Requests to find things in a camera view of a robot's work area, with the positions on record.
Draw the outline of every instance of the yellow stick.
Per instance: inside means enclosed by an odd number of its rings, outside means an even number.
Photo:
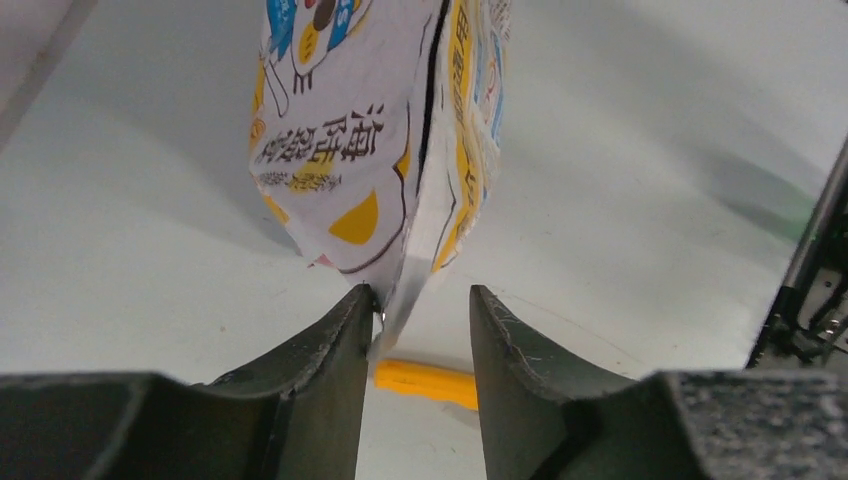
[[[441,368],[383,360],[374,373],[377,388],[403,395],[421,395],[437,402],[452,402],[477,410],[477,385],[474,375]]]

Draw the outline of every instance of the white surface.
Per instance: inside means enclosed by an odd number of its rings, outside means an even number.
[[[209,381],[347,290],[247,175],[253,3],[91,14],[0,155],[0,370]],[[398,354],[467,366],[485,283],[619,372],[740,366],[848,131],[848,10],[534,0],[512,39],[503,174]],[[477,439],[369,392],[360,470],[482,477]]]

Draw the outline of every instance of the plastic bag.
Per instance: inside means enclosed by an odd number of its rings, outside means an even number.
[[[303,255],[397,342],[495,180],[510,0],[267,0],[250,172]]]

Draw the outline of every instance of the cartoon illustration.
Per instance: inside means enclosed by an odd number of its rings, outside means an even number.
[[[277,66],[290,52],[292,94],[312,90],[312,73],[359,25],[372,0],[266,0],[271,35],[260,49],[261,72],[283,117],[289,96]]]

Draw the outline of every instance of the snack bag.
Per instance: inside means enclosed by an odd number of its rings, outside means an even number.
[[[303,255],[396,343],[495,179],[510,0],[267,0],[250,172]]]

